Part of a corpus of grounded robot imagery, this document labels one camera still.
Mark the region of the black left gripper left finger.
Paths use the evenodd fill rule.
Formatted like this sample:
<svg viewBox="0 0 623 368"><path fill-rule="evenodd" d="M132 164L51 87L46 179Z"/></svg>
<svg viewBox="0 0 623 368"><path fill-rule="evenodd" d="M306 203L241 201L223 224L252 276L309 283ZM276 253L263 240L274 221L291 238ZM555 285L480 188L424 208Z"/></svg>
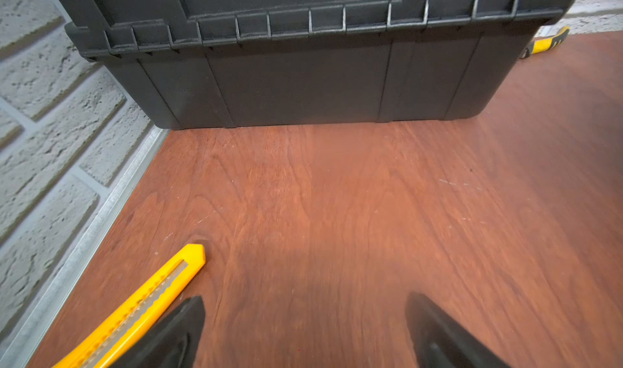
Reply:
<svg viewBox="0 0 623 368"><path fill-rule="evenodd" d="M194 296L155 324L113 367L192 367L205 322L204 302Z"/></svg>

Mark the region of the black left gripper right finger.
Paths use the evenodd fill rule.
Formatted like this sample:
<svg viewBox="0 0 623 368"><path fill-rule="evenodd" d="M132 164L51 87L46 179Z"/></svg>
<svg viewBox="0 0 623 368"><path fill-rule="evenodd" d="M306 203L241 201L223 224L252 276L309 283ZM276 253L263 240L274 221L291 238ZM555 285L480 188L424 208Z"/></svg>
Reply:
<svg viewBox="0 0 623 368"><path fill-rule="evenodd" d="M509 368L428 296L409 293L405 316L420 367Z"/></svg>

